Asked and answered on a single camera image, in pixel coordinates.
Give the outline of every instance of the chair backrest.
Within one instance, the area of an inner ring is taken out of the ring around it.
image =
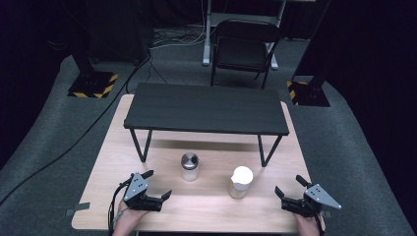
[[[222,37],[255,40],[274,43],[280,40],[279,29],[271,23],[242,20],[227,20],[217,25],[214,32],[214,42]]]

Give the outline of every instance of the metal table leg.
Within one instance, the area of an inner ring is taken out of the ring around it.
[[[206,40],[205,40],[205,51],[203,54],[203,65],[209,65],[209,54],[210,54],[210,41],[209,34],[211,30],[211,0],[208,0],[208,13],[206,20]]]
[[[270,149],[270,152],[269,152],[269,155],[267,157],[267,160],[265,160],[265,157],[264,157],[264,148],[263,148],[263,145],[262,145],[261,135],[258,135],[258,143],[259,143],[259,146],[260,146],[262,167],[266,167],[268,165],[268,162],[269,162],[270,158],[272,157],[273,153],[275,152],[276,147],[278,147],[278,144],[281,141],[281,139],[282,139],[282,136],[278,136],[276,138],[275,142],[272,145],[272,148]]]
[[[144,154],[142,154],[141,147],[139,146],[138,138],[136,137],[136,134],[135,134],[135,130],[130,129],[130,131],[131,131],[133,142],[135,143],[135,147],[136,147],[136,150],[138,152],[139,158],[141,159],[141,162],[147,161],[150,139],[152,137],[152,130],[149,130],[149,132],[148,132],[148,138],[147,138],[147,143],[145,144]]]
[[[281,5],[279,6],[278,15],[276,16],[276,26],[279,28],[282,21],[282,15],[284,13],[286,1],[281,1]],[[272,59],[270,61],[270,67],[273,70],[278,69],[278,63],[276,62],[275,55],[272,56]]]

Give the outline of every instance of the black chair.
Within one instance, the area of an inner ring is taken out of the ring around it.
[[[262,89],[267,82],[273,51],[280,40],[278,27],[263,22],[227,20],[215,28],[211,83],[216,68],[264,74]]]

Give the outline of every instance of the dark background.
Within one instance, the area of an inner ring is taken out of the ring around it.
[[[1,167],[30,130],[49,95],[60,63],[71,54],[68,31],[56,11],[57,2],[0,3]],[[156,28],[201,23],[199,1],[141,2],[148,20]],[[213,1],[213,10],[223,11],[225,2]],[[233,4],[230,0],[227,11],[273,14],[279,2],[272,2],[273,7],[267,8],[259,1]],[[80,0],[67,3],[70,12],[81,22],[87,22],[93,14],[86,3]],[[333,0],[318,25],[327,3],[324,0],[287,3],[282,35],[311,38],[296,75],[313,78],[320,75],[344,96],[416,231],[413,209],[417,208],[414,148],[417,117],[413,108],[417,102],[417,16],[413,13],[417,4],[415,1]],[[89,35],[82,28],[77,29],[89,50]]]

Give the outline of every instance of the hazard stripe base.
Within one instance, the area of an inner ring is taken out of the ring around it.
[[[321,88],[314,88],[306,82],[287,82],[289,95],[294,105],[329,107],[328,99]]]
[[[113,89],[118,75],[111,72],[94,72],[93,76],[79,75],[69,89],[68,95],[75,97],[105,98]]]

